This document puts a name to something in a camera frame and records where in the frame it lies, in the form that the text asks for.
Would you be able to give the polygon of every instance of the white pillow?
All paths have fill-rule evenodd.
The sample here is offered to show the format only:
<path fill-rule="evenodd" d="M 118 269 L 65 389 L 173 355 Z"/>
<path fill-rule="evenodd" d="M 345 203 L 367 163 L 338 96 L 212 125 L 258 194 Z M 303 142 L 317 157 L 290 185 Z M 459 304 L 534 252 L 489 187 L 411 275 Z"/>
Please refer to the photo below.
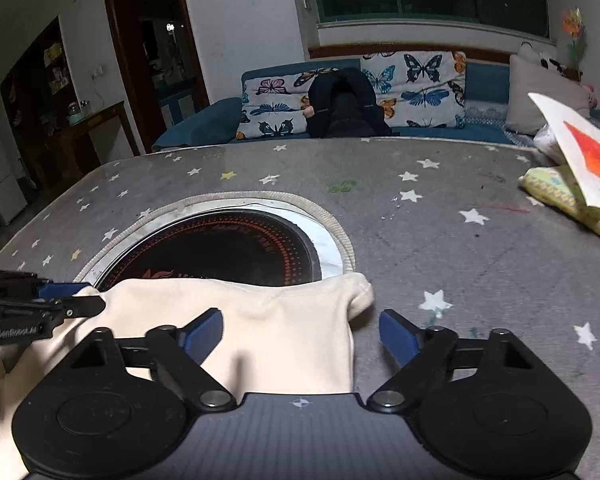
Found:
<path fill-rule="evenodd" d="M 589 95 L 582 86 L 513 54 L 509 72 L 509 130 L 535 134 L 546 124 L 544 115 L 528 96 L 529 92 L 544 94 L 573 108 L 584 118 L 590 117 Z"/>

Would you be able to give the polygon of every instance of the red heating ring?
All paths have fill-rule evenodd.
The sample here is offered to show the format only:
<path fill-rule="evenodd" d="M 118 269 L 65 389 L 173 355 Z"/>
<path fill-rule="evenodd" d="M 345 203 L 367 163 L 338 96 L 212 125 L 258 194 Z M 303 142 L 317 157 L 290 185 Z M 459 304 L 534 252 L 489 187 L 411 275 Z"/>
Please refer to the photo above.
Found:
<path fill-rule="evenodd" d="M 253 228 L 253 229 L 256 229 L 256 231 L 261 232 L 264 236 L 269 237 L 269 239 L 272 241 L 272 243 L 274 243 L 276 245 L 276 247 L 278 248 L 278 250 L 280 251 L 280 254 L 282 255 L 282 258 L 285 263 L 285 286 L 292 284 L 292 282 L 293 282 L 292 276 L 295 277 L 297 274 L 296 272 L 294 272 L 296 270 L 296 268 L 295 268 L 296 267 L 296 259 L 291 254 L 289 254 L 289 252 L 286 250 L 285 245 L 283 244 L 283 241 L 291 242 L 291 240 L 286 235 L 280 234 L 275 228 L 270 228 L 266 225 L 263 225 L 262 221 L 259 221 L 259 220 L 248 221 L 248 220 L 243 220 L 240 218 L 228 217 L 228 218 L 222 218 L 222 219 L 204 220 L 204 221 L 196 223 L 196 224 L 179 227 L 179 228 L 176 228 L 173 230 L 169 230 L 167 233 L 161 235 L 160 237 L 157 237 L 154 240 L 151 240 L 150 242 L 143 245 L 142 248 L 139 248 L 137 250 L 137 252 L 135 252 L 135 254 L 133 254 L 132 256 L 129 257 L 129 260 L 120 269 L 116 270 L 116 272 L 114 274 L 112 274 L 111 276 L 109 276 L 107 278 L 105 287 L 109 288 L 109 287 L 113 286 L 117 282 L 118 278 L 120 277 L 120 274 L 122 274 L 129 265 L 131 265 L 135 260 L 137 260 L 138 257 L 142 253 L 144 253 L 145 251 L 149 250 L 150 248 L 156 246 L 161 241 L 167 240 L 168 238 L 171 238 L 171 237 L 175 236 L 176 234 L 180 234 L 185 231 L 199 230 L 201 228 L 205 228 L 208 226 L 226 227 L 228 225 L 239 225 L 239 226 L 243 226 L 243 227 Z M 257 240 L 258 240 L 258 243 L 260 243 L 260 245 L 266 251 L 269 251 L 270 244 L 266 238 L 264 238 L 264 240 L 263 240 L 262 237 L 259 237 L 259 238 L 257 238 Z"/>

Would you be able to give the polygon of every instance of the blue sofa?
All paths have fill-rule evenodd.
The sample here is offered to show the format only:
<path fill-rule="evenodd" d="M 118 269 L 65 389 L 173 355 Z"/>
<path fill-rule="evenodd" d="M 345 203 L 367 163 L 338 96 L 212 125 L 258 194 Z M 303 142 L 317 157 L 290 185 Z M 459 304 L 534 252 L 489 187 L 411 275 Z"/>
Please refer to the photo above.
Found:
<path fill-rule="evenodd" d="M 360 68 L 359 58 L 317 60 L 283 66 L 274 66 L 251 70 L 242 74 L 242 82 L 254 78 L 284 76 L 323 67 Z M 465 98 L 468 102 L 491 102 L 497 105 L 509 103 L 509 67 L 468 61 L 466 68 Z M 165 148 L 187 146 L 208 146 L 229 142 L 255 142 L 267 139 L 235 139 L 242 111 L 241 97 L 223 99 L 187 118 L 164 132 L 154 144 L 154 151 Z M 517 136 L 504 129 L 504 121 L 476 120 L 467 121 L 464 128 L 410 128 L 394 127 L 394 132 L 403 137 L 438 137 L 457 140 L 480 140 L 501 144 L 527 144 L 524 137 Z M 307 138 L 309 135 L 295 134 L 293 139 Z"/>

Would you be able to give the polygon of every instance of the table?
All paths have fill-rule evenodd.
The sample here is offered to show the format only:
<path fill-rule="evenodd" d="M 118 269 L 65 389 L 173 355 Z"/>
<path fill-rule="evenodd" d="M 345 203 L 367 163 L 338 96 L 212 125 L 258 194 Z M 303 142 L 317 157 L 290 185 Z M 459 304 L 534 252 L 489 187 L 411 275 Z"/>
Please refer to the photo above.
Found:
<path fill-rule="evenodd" d="M 80 180 L 85 173 L 80 169 L 78 164 L 77 154 L 74 146 L 75 141 L 88 134 L 91 130 L 96 129 L 98 126 L 101 126 L 102 124 L 116 117 L 120 119 L 122 129 L 126 135 L 126 140 L 128 140 L 129 146 L 131 147 L 131 152 L 134 154 L 134 156 L 140 155 L 134 133 L 131 130 L 131 125 L 129 124 L 129 119 L 126 116 L 125 102 L 120 101 L 119 103 L 111 105 L 108 108 L 104 108 L 104 110 L 100 110 L 99 112 L 83 118 L 78 123 L 75 123 L 72 126 L 65 128 L 60 133 L 53 135 L 53 139 L 57 143 L 57 146 L 62 153 L 65 166 L 62 170 L 62 176 L 64 178 L 77 181 Z"/>

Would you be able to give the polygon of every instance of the butterfly cushion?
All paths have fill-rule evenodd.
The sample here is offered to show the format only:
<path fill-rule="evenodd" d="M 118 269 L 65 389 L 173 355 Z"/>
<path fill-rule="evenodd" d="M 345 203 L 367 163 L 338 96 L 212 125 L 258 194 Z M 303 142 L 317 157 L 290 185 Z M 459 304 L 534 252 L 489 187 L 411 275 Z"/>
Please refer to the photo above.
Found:
<path fill-rule="evenodd" d="M 386 52 L 360 66 L 389 126 L 464 127 L 464 53 Z"/>
<path fill-rule="evenodd" d="M 309 106 L 309 87 L 321 73 L 318 68 L 299 74 L 259 77 L 242 84 L 242 117 L 237 139 L 285 137 L 306 131 L 302 110 Z"/>

